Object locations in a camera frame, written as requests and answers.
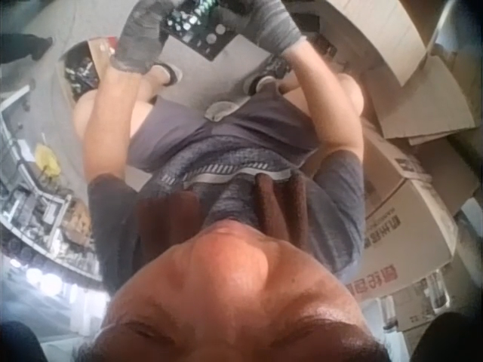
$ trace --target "nose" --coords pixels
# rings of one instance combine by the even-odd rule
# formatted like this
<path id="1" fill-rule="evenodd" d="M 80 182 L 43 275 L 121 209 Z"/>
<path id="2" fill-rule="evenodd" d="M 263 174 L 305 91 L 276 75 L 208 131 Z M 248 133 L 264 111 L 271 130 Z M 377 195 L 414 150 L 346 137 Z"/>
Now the nose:
<path id="1" fill-rule="evenodd" d="M 235 338 L 231 326 L 246 323 L 260 302 L 269 262 L 259 238 L 245 225 L 222 222 L 192 241 L 184 292 L 203 337 Z"/>

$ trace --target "man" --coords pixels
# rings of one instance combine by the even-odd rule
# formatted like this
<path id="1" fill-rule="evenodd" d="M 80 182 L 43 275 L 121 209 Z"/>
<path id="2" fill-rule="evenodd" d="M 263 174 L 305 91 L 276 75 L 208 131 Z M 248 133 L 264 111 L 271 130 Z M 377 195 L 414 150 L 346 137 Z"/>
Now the man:
<path id="1" fill-rule="evenodd" d="M 365 226 L 361 99 L 351 103 L 280 0 L 251 0 L 220 18 L 296 78 L 257 77 L 258 93 L 219 124 L 150 106 L 180 76 L 155 65 L 168 37 L 158 24 L 180 3 L 137 3 L 100 89 L 75 111 L 113 295 L 78 360 L 388 360 L 343 285 Z M 299 166 L 319 145 L 309 179 Z M 153 172 L 139 194 L 128 163 Z"/>

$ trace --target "gray glove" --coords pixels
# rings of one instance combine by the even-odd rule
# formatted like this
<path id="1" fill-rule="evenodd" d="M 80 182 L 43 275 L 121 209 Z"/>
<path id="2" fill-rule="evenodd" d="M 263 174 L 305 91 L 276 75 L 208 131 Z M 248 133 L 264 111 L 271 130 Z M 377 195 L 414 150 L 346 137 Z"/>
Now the gray glove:
<path id="1" fill-rule="evenodd" d="M 248 9 L 245 15 L 219 6 L 221 22 L 260 48 L 279 55 L 302 39 L 299 28 L 281 0 L 239 0 Z"/>
<path id="2" fill-rule="evenodd" d="M 112 66 L 123 72 L 146 74 L 168 40 L 167 33 L 160 35 L 161 21 L 184 1 L 139 0 L 122 30 L 111 57 Z"/>

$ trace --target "gray floor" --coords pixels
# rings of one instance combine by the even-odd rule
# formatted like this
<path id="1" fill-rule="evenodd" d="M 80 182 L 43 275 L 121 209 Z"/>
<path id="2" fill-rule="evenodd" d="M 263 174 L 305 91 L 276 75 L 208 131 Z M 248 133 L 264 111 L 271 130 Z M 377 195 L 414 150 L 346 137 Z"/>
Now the gray floor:
<path id="1" fill-rule="evenodd" d="M 54 0 L 22 29 L 38 36 L 53 36 L 52 49 L 35 63 L 20 60 L 2 66 L 2 91 L 35 79 L 30 96 L 30 112 L 18 107 L 10 122 L 21 123 L 24 138 L 35 150 L 45 142 L 57 155 L 63 181 L 77 196 L 86 199 L 82 177 L 81 145 L 71 124 L 71 112 L 60 90 L 55 66 L 62 54 L 89 38 L 118 35 L 137 0 Z M 36 3 L 20 4 L 3 25 L 3 32 L 18 30 L 19 18 L 32 17 Z M 165 90 L 163 97 L 200 110 L 218 100 L 242 96 L 242 82 L 266 57 L 267 53 L 237 37 L 214 62 L 209 62 L 185 45 L 170 38 L 163 51 L 165 61 L 183 70 L 181 83 Z"/>

